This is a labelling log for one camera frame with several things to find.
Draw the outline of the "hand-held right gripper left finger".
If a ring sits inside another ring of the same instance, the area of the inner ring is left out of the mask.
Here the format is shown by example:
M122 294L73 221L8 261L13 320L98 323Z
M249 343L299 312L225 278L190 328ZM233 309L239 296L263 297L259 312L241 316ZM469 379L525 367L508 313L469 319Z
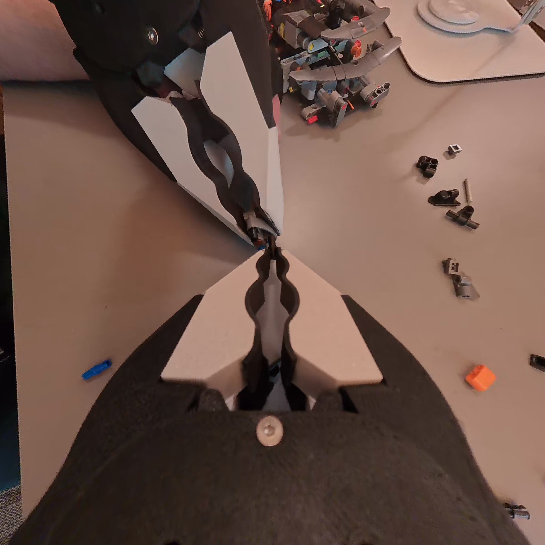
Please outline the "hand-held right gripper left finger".
M203 294L161 379L203 385L225 400L262 408L271 389L257 313L265 303L270 250L258 251Z

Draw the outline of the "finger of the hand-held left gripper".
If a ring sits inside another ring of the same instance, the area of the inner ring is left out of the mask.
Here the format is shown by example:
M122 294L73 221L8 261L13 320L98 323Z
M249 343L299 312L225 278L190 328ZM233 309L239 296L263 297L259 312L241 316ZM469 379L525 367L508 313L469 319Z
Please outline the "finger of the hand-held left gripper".
M235 168L223 146L228 131L205 103L184 96L143 98L132 113L175 181L243 240L252 239L244 209L231 192Z
M228 131L227 152L235 168L231 192L244 212L267 214L281 231L283 185L277 127L269 127L232 32L207 48L200 80L209 111Z

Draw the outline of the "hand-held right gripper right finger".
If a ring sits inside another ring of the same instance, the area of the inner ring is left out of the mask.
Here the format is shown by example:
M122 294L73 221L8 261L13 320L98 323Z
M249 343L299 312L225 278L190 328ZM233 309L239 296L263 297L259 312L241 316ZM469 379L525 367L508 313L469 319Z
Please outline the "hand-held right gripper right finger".
M281 283L283 327L281 380L290 409L340 387L383 381L342 294L282 249L275 251Z

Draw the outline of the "lego car model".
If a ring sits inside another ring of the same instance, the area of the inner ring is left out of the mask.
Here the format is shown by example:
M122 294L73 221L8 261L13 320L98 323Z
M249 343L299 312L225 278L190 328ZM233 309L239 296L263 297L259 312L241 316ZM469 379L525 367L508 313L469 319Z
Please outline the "lego car model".
M328 121L337 127L362 103L376 108L391 83L376 83L370 73L401 46L364 38L389 17L389 7L373 1L263 1L269 42L283 74L283 94L298 93L308 124Z

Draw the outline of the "grey lego blade assembly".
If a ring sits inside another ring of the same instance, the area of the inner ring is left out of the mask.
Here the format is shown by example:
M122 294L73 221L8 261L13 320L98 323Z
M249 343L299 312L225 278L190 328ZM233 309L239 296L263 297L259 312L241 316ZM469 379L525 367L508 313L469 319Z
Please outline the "grey lego blade assembly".
M258 250L264 250L269 246L270 239L276 240L281 231L274 225L270 217L265 214L265 219L256 214L252 209L243 213L246 223L246 231L250 241Z

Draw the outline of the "blue lego pin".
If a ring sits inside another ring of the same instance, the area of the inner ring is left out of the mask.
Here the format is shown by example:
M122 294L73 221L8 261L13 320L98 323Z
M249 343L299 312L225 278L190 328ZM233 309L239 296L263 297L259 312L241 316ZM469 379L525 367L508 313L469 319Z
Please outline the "blue lego pin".
M95 378L101 375L103 372L109 370L112 367L112 360L106 359L99 364L93 365L90 369L82 373L81 377L83 380L88 381L92 378Z

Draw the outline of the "light grey lego joint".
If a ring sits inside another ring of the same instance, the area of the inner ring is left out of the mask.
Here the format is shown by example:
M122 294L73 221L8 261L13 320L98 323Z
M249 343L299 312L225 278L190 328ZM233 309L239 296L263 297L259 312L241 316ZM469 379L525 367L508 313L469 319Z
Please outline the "light grey lego joint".
M480 298L475 289L473 281L469 276L457 274L452 275L452 282L455 295L460 299L474 300Z

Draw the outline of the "orange lego piece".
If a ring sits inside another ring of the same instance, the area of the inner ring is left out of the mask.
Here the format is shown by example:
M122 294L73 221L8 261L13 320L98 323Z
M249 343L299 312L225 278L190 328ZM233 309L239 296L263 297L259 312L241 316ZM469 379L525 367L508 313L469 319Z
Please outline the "orange lego piece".
M476 391L484 392L495 383L496 376L491 369L480 364L466 375L465 381Z

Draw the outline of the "black T-shaped lego connector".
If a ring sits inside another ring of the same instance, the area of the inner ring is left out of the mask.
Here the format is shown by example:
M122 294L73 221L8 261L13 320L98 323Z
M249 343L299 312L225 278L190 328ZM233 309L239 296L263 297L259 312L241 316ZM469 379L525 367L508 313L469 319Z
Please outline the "black T-shaped lego connector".
M479 228L480 224L478 222L473 221L472 216L475 212L474 207L471 205L467 205L464 208L460 209L459 211L453 211L449 210L446 212L446 217L451 219L456 224L467 227L473 230L476 230Z

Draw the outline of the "black curved lego piece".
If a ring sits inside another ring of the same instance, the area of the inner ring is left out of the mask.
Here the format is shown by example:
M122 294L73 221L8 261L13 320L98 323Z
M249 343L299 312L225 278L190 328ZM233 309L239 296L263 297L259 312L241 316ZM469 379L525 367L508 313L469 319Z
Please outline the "black curved lego piece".
M453 190L441 190L430 196L428 198L428 203L432 204L433 206L458 207L460 206L460 202L458 200L459 195L460 192L456 188Z

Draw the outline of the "white book stand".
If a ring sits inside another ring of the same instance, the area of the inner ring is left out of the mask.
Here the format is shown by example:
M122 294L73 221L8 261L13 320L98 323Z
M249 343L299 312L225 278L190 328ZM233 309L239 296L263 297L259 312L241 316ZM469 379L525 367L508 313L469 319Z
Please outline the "white book stand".
M487 27L452 33L428 24L419 1L375 1L390 8L385 24L402 39L400 51L411 71L432 83L536 76L544 74L544 41L530 27L514 33Z

